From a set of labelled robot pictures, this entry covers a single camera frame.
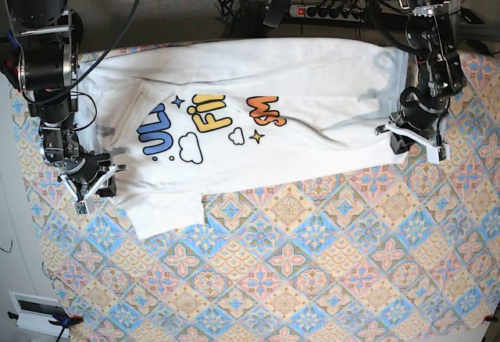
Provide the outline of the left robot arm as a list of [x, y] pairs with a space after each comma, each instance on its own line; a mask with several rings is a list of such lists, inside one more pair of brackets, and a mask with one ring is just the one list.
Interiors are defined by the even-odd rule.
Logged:
[[373, 25], [391, 45], [415, 57], [417, 84], [405, 88], [397, 111], [375, 133], [391, 135], [396, 155], [406, 153], [414, 144], [424, 146], [427, 161], [437, 165], [451, 157], [441, 131], [452, 97], [466, 84], [448, 14], [451, 0], [398, 0], [408, 17], [406, 44], [385, 27], [379, 7], [382, 1], [368, 0]]

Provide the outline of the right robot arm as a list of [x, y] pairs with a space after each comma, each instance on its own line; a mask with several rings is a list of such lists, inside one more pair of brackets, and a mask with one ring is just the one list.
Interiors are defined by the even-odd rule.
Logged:
[[40, 153], [55, 168], [73, 199], [78, 215], [89, 215], [93, 198], [116, 194], [114, 175], [125, 166], [112, 163], [107, 153], [87, 151], [79, 141], [82, 129], [75, 121], [77, 90], [84, 76], [78, 73], [77, 51], [83, 23], [68, 0], [4, 0], [10, 28], [6, 40], [13, 59], [1, 71], [39, 119]]

